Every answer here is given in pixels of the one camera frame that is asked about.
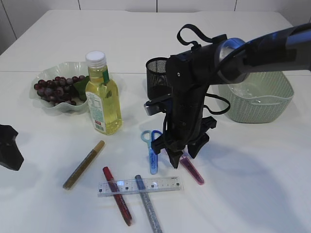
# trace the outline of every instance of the black strap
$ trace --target black strap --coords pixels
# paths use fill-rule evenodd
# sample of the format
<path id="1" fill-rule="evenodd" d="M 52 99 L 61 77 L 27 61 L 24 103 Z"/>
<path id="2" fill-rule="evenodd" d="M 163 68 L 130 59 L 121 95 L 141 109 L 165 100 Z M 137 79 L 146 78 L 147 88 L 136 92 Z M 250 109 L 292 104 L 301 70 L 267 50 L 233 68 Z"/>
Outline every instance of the black strap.
<path id="1" fill-rule="evenodd" d="M 226 34 L 223 34 L 223 35 L 219 35 L 217 37 L 214 37 L 214 38 L 209 38 L 207 37 L 206 35 L 203 34 L 203 32 L 201 32 L 200 29 L 198 29 L 196 26 L 194 26 L 193 24 L 186 24 L 184 25 L 178 32 L 177 34 L 177 40 L 182 44 L 182 45 L 189 45 L 189 44 L 193 44 L 193 47 L 192 48 L 199 48 L 201 45 L 197 42 L 197 41 L 190 41 L 190 42 L 186 42 L 184 41 L 183 38 L 181 38 L 181 31 L 184 29 L 184 28 L 188 28 L 190 29 L 191 31 L 193 31 L 201 40 L 205 41 L 205 42 L 208 42 L 208 43 L 213 43 L 213 44 L 218 44 L 220 43 L 221 41 L 223 40 L 227 40 L 227 36 Z"/>
<path id="2" fill-rule="evenodd" d="M 230 107 L 231 107 L 231 104 L 230 104 L 230 102 L 229 102 L 227 99 L 225 99 L 225 98 L 223 98 L 223 97 L 220 97 L 220 96 L 217 96 L 217 95 L 214 95 L 214 94 L 209 94 L 209 93 L 206 93 L 205 96 L 211 97 L 211 98 L 214 98 L 214 99 L 218 99 L 218 100 L 222 100 L 222 101 L 224 101 L 224 102 L 226 102 L 226 103 L 228 104 L 228 107 L 227 107 L 226 109 L 224 109 L 224 110 L 222 110 L 222 111 L 219 111 L 219 112 L 214 112 L 214 111 L 212 111 L 207 105 L 204 105 L 204 108 L 207 108 L 208 111 L 209 111 L 211 114 L 213 114 L 213 115 L 222 115 L 222 114 L 225 114 L 226 112 L 229 111 L 229 109 L 230 109 Z"/>

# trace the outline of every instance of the pink glitter pen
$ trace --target pink glitter pen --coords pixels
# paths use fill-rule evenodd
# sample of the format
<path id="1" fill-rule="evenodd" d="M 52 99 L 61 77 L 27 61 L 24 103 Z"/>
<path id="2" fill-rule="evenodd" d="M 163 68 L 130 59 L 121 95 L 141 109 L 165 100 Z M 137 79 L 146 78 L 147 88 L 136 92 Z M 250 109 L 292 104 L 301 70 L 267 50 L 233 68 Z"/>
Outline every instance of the pink glitter pen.
<path id="1" fill-rule="evenodd" d="M 193 164 L 190 162 L 190 159 L 185 156 L 182 155 L 180 157 L 179 162 L 184 166 L 184 168 L 191 174 L 191 176 L 197 181 L 197 183 L 199 185 L 203 185 L 204 184 L 204 179 L 202 178 L 202 176 L 200 175 L 200 173 L 195 169 L 195 167 L 193 166 Z"/>

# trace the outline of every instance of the black mesh cup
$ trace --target black mesh cup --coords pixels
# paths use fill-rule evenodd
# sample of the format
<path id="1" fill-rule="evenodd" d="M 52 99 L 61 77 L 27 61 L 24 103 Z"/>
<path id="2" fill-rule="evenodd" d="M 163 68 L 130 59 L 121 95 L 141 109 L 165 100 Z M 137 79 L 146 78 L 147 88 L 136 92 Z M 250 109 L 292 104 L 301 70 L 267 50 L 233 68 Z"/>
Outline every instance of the black mesh cup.
<path id="1" fill-rule="evenodd" d="M 165 57 L 157 57 L 146 63 L 147 95 L 150 100 L 172 92 L 172 86 L 166 78 L 166 61 Z"/>

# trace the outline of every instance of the plastic bottle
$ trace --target plastic bottle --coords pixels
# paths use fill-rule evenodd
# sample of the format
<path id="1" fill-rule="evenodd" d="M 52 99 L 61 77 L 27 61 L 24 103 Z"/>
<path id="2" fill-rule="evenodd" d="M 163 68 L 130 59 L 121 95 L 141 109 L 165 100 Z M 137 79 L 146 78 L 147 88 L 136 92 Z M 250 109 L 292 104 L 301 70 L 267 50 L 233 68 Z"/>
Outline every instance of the plastic bottle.
<path id="1" fill-rule="evenodd" d="M 86 97 L 94 128 L 106 135 L 113 134 L 122 125 L 118 87 L 109 78 L 103 52 L 89 52 L 86 62 L 90 78 Z"/>

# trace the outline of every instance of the green basket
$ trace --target green basket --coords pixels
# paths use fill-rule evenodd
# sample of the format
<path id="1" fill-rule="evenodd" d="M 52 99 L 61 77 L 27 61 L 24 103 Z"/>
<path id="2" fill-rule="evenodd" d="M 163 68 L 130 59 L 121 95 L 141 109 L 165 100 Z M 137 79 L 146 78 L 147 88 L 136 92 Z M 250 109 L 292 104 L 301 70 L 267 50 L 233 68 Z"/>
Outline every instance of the green basket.
<path id="1" fill-rule="evenodd" d="M 283 72 L 251 73 L 239 84 L 219 85 L 231 103 L 228 116 L 240 123 L 269 123 L 277 119 L 294 96 Z"/>

